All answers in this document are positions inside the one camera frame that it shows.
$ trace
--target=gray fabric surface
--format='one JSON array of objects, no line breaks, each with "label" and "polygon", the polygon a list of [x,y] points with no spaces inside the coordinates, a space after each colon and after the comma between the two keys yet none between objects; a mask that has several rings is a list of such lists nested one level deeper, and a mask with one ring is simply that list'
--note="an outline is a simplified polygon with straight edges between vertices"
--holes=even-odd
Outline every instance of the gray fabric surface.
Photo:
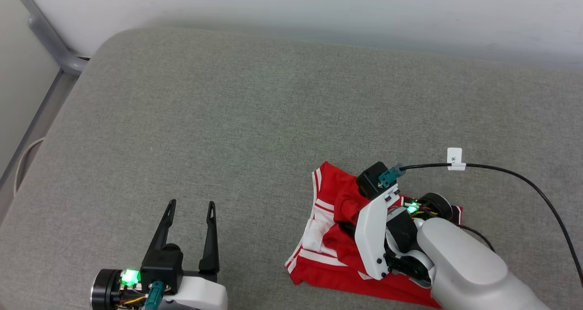
[{"label": "gray fabric surface", "polygon": [[[208,201],[232,309],[424,307],[292,284],[284,261],[310,214],[310,172],[375,161],[467,162],[523,173],[583,254],[583,76],[435,55],[130,30],[106,42],[67,99],[0,228],[0,300],[85,309],[102,268],[139,267],[171,198],[169,242],[194,270]],[[469,168],[410,171],[556,310],[583,302],[558,224],[525,183]]]}]

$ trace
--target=white tag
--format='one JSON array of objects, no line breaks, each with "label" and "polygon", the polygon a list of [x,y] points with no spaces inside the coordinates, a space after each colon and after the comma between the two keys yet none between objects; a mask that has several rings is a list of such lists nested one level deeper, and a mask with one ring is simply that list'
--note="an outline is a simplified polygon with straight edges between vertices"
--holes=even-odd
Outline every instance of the white tag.
[{"label": "white tag", "polygon": [[447,162],[451,163],[448,170],[454,171],[464,171],[466,169],[466,163],[462,162],[462,149],[459,147],[448,147],[447,148]]}]

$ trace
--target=red cloth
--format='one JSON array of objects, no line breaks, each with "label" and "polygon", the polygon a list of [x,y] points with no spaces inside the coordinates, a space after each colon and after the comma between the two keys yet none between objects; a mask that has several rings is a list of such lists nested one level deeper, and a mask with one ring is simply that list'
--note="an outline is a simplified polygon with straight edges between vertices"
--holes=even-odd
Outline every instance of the red cloth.
[{"label": "red cloth", "polygon": [[[368,200],[358,193],[356,177],[328,162],[312,173],[314,200],[312,215],[296,250],[286,262],[294,284],[302,281],[317,287],[371,295],[439,308],[423,289],[402,274],[381,280],[367,275],[358,248],[335,221],[356,224],[359,211]],[[402,206],[402,198],[395,206]]]}]

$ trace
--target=black cable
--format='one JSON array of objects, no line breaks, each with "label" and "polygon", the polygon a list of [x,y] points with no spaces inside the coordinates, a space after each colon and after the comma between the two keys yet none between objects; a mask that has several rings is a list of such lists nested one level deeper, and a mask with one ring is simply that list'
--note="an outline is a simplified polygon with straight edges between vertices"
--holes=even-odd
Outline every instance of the black cable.
[{"label": "black cable", "polygon": [[[419,169],[419,168],[435,168],[435,167],[450,167],[451,163],[429,163],[429,164],[415,164],[415,165],[406,165],[404,167],[400,167],[400,170],[406,171],[409,169]],[[567,233],[567,228],[561,217],[558,215],[557,211],[555,210],[554,206],[552,206],[550,200],[546,197],[546,195],[542,192],[537,185],[533,182],[529,181],[526,177],[515,173],[514,171],[510,171],[508,169],[494,167],[493,165],[485,165],[485,164],[475,164],[475,163],[466,163],[466,167],[473,167],[473,168],[483,168],[483,169],[490,169],[495,171],[500,171],[502,173],[508,173],[513,175],[514,177],[522,179],[528,185],[530,185],[542,198],[545,200],[545,203],[548,205],[548,208],[552,211],[555,219],[558,221],[558,225],[560,225],[561,230],[563,231],[563,235],[565,236],[565,240],[567,241],[567,245],[569,246],[569,250],[571,252],[571,256],[573,257],[573,261],[575,262],[575,267],[577,268],[577,274],[579,274],[579,280],[581,281],[581,286],[583,286],[583,271],[581,270],[581,265],[579,264],[579,260],[577,258],[577,254],[575,253],[575,248],[573,247],[573,243],[571,242],[571,238],[569,237],[569,233]]]},{"label": "black cable", "polygon": [[459,224],[454,224],[454,225],[460,227],[461,229],[466,229],[468,231],[471,231],[472,233],[475,233],[476,235],[478,235],[481,239],[483,239],[486,242],[486,244],[492,250],[492,252],[496,253],[496,251],[494,250],[494,246],[492,246],[490,241],[488,241],[488,239],[484,235],[482,235],[479,231],[477,231],[475,229],[471,229],[470,227],[464,226],[464,225],[459,225]]}]

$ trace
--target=teal connector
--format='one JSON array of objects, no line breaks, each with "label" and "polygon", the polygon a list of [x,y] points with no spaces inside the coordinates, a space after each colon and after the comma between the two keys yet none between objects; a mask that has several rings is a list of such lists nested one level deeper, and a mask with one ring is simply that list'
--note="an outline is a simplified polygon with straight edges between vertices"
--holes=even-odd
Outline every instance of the teal connector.
[{"label": "teal connector", "polygon": [[392,167],[384,173],[381,173],[381,175],[378,177],[378,181],[383,185],[384,188],[387,188],[394,181],[396,181],[397,178],[404,175],[404,171],[401,170],[402,166],[403,165],[401,163],[397,163],[395,167]]},{"label": "teal connector", "polygon": [[155,281],[150,287],[150,293],[146,298],[146,303],[144,303],[143,310],[158,310],[158,306],[162,303],[162,297],[164,296],[164,290],[166,286],[161,281]]}]

